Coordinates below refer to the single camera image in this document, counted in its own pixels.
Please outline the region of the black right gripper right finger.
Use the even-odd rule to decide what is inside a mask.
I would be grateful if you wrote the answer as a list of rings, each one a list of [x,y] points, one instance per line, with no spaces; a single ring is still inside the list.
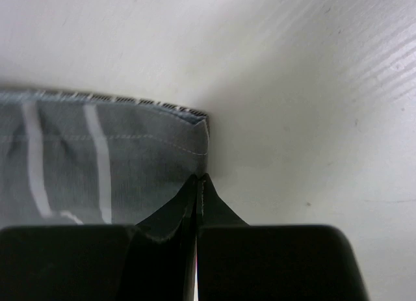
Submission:
[[[229,236],[233,228],[247,227],[219,197],[209,174],[198,180],[196,197],[197,284],[199,300],[226,300],[235,251]]]

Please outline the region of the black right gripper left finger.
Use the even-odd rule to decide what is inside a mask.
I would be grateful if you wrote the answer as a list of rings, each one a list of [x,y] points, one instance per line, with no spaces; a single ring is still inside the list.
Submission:
[[[122,273],[122,300],[193,299],[198,178],[134,228]]]

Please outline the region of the grey cloth placemat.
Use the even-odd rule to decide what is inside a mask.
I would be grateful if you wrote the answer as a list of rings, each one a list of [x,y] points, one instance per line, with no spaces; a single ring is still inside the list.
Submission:
[[[156,218],[204,174],[209,117],[156,101],[1,89],[1,227],[138,224],[171,239],[185,206]]]

